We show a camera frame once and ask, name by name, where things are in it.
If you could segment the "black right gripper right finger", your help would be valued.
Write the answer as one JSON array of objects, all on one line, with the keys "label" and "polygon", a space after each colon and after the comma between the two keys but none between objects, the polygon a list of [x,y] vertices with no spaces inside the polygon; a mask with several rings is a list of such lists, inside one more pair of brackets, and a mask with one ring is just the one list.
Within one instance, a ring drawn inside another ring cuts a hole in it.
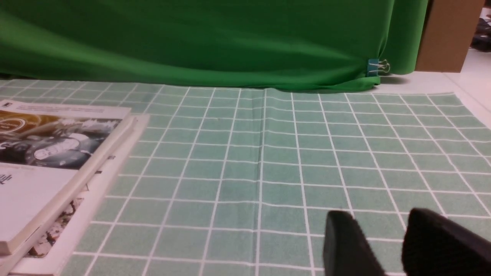
[{"label": "black right gripper right finger", "polygon": [[402,263],[408,276],[489,276],[491,244],[432,210],[413,208]]}]

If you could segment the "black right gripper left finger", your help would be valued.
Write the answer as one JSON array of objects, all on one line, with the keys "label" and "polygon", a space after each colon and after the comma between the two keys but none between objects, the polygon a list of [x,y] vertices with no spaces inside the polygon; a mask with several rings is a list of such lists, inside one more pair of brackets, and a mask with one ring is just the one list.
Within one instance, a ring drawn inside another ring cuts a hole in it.
[{"label": "black right gripper left finger", "polygon": [[326,276],[384,276],[358,222],[345,211],[326,216],[323,264]]}]

